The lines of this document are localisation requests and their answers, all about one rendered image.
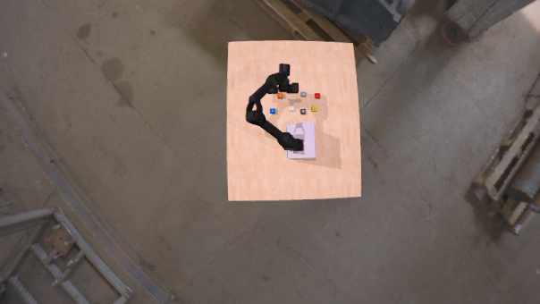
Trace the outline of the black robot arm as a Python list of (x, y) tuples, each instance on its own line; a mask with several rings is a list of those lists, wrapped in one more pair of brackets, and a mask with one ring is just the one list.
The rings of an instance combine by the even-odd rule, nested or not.
[[(289, 132), (280, 131), (272, 125), (263, 114), (263, 107), (260, 101), (269, 90), (277, 85), (279, 85), (281, 90), (288, 90), (288, 76), (290, 76), (291, 66), (289, 64), (280, 63), (279, 67), (279, 72), (269, 75), (266, 82), (256, 92), (249, 96), (245, 118), (247, 122), (261, 127), (275, 137), (284, 150), (303, 151), (303, 139), (294, 139), (293, 135)], [(252, 111), (254, 105), (256, 105), (256, 110)]]

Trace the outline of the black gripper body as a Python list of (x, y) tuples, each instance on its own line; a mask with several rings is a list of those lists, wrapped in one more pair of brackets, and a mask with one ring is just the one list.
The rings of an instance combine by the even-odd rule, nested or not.
[[(298, 94), (299, 93), (299, 83), (298, 82), (292, 82), (291, 84), (289, 84), (288, 90), (292, 91), (292, 94)], [(267, 93), (268, 94), (274, 94), (277, 91), (279, 91), (279, 92), (288, 92), (288, 90), (281, 90), (281, 88), (278, 86), (278, 87), (273, 87)]]

